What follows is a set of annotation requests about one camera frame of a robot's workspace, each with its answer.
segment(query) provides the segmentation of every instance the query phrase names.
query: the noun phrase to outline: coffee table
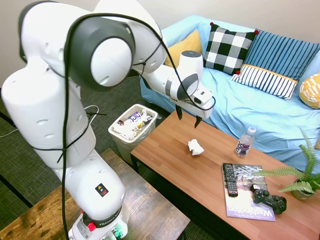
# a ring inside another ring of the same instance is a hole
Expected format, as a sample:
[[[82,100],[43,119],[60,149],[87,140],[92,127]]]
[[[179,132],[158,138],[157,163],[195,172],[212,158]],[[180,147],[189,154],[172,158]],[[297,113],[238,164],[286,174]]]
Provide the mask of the coffee table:
[[[299,201],[290,193],[278,192],[292,184],[294,176],[266,178],[269,192],[287,199],[287,210],[276,216],[276,222],[227,217],[223,162],[262,165],[265,170],[285,164],[254,148],[245,158],[238,158],[234,154],[237,139],[205,122],[194,129],[195,122],[185,112],[182,120],[173,112],[131,152],[134,165],[137,160],[147,165],[251,240],[319,239],[320,195]],[[192,139],[204,148],[201,155],[191,155],[188,141]]]
[[[126,240],[176,240],[190,220],[110,149],[101,157],[126,188],[129,209]],[[65,200],[68,230],[80,215],[70,194]],[[61,186],[0,231],[0,240],[65,240],[61,217]]]

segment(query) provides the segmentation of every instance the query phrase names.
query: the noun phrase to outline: trash can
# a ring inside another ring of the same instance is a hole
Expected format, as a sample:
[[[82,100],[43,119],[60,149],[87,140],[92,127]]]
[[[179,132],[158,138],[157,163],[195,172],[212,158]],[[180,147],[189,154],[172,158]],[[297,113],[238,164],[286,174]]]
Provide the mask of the trash can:
[[[126,121],[132,114],[141,112],[143,109],[145,109],[147,115],[152,116],[153,119],[142,129],[142,131],[137,136],[134,137],[134,139],[128,140],[125,137],[121,136],[118,132],[114,131],[114,125],[118,124],[119,120]],[[156,111],[141,104],[135,104],[127,111],[125,111],[120,117],[118,117],[118,119],[115,120],[114,123],[111,124],[111,126],[108,128],[108,131],[115,141],[123,160],[125,160],[127,163],[132,165],[130,152],[156,128],[157,117],[158,113]]]

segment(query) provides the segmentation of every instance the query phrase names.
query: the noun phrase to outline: white wall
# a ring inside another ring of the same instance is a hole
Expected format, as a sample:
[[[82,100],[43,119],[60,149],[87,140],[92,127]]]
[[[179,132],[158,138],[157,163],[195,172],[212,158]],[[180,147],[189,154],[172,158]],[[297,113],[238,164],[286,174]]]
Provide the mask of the white wall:
[[[17,22],[24,6],[35,0],[4,0],[0,8],[0,86],[24,67],[19,58]],[[57,0],[93,10],[99,0]],[[320,43],[320,0],[138,0],[163,29],[190,15],[260,28]]]

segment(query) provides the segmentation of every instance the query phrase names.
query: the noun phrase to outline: couch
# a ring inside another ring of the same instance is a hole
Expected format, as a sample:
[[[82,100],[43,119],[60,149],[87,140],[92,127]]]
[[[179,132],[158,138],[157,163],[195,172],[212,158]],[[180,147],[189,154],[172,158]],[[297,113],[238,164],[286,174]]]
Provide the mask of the couch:
[[[190,16],[167,27],[162,33],[170,47],[198,29],[204,56],[210,35],[210,22],[230,31],[254,31],[227,22]],[[320,136],[320,110],[310,108],[300,100],[299,87],[306,78],[318,72],[320,72],[320,52],[301,77],[292,98],[285,101],[256,88],[231,81],[229,74],[205,67],[201,81],[212,91],[216,105],[211,116],[204,121],[237,139],[249,126],[254,126],[256,128],[254,148],[303,171],[306,161],[299,145],[305,145],[306,142],[299,128],[303,129],[315,145]],[[175,105],[167,96],[148,89],[142,79],[140,86],[142,97],[146,101],[168,112],[175,110]],[[314,173],[316,172],[320,172],[320,164],[316,166]]]

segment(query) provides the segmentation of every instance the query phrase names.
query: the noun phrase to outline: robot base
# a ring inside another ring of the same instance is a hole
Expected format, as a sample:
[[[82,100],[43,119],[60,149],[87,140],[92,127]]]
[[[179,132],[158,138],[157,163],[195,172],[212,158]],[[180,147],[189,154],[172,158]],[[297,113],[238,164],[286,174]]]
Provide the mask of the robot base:
[[[114,221],[94,231],[89,231],[89,228],[82,222],[82,217],[81,213],[70,229],[69,240],[119,240],[128,234],[129,209],[125,203],[122,204],[121,212]],[[114,231],[122,232],[122,235],[116,238]]]

